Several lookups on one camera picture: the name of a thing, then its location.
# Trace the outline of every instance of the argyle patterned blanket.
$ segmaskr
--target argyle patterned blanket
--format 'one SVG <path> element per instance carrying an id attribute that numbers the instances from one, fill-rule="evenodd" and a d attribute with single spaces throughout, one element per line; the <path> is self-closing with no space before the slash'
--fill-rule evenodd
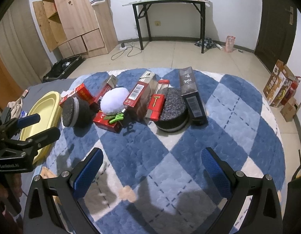
<path id="1" fill-rule="evenodd" d="M 113 74 L 118 86 L 131 90 L 145 70 L 82 76 L 71 89 L 84 82 L 95 94 Z M 177 69 L 150 70 L 158 80 L 169 79 L 171 87 L 180 87 Z M 132 121 L 116 134 L 95 124 L 85 129 L 59 124 L 61 137 L 35 174 L 46 166 L 59 175 L 71 170 L 93 147 L 102 149 L 104 163 L 79 203 L 103 234 L 205 233 L 226 202 L 201 163 L 201 150 L 206 147 L 247 176 L 271 174 L 280 193 L 285 179 L 284 152 L 266 100 L 237 76 L 195 71 L 195 77 L 206 104 L 208 126 L 188 124 L 181 131 L 165 133 L 153 122 Z M 231 233 L 239 229 L 250 201 L 245 201 Z"/>

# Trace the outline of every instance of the black sponge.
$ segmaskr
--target black sponge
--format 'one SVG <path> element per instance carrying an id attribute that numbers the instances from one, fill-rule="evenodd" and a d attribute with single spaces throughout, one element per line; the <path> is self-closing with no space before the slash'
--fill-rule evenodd
<path id="1" fill-rule="evenodd" d="M 78 97 L 69 97 L 63 104 L 62 119 L 65 127 L 86 127 L 92 121 L 89 103 Z"/>
<path id="2" fill-rule="evenodd" d="M 166 132 L 175 132 L 183 128 L 189 118 L 189 112 L 181 96 L 181 91 L 169 88 L 164 108 L 156 126 Z"/>

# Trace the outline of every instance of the human hand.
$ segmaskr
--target human hand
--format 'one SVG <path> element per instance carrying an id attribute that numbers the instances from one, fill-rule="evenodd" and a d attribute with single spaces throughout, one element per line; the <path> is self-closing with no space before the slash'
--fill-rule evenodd
<path id="1" fill-rule="evenodd" d="M 11 190 L 17 198 L 22 196 L 22 178 L 20 173 L 9 174 L 11 177 Z M 0 201 L 8 197 L 8 190 L 0 183 Z"/>

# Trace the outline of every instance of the white fluffy ball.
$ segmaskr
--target white fluffy ball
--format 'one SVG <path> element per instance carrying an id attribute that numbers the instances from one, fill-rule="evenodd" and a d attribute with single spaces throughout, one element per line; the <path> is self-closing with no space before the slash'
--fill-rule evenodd
<path id="1" fill-rule="evenodd" d="M 129 95 L 126 88 L 114 88 L 107 91 L 101 100 L 101 111 L 106 115 L 115 115 L 123 108 L 123 101 Z"/>

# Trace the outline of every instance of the yellow basin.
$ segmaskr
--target yellow basin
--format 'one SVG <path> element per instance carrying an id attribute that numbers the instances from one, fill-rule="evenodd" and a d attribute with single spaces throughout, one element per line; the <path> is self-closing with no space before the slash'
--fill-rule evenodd
<path id="1" fill-rule="evenodd" d="M 40 122 L 22 129 L 19 139 L 21 141 L 25 141 L 30 136 L 56 126 L 58 119 L 62 113 L 62 108 L 58 105 L 60 100 L 61 95 L 56 91 L 50 91 L 41 99 L 39 99 L 37 103 L 32 107 L 28 115 L 35 113 L 39 114 Z M 35 156 L 33 163 L 44 157 L 49 148 L 50 145 L 38 150 L 38 154 Z"/>

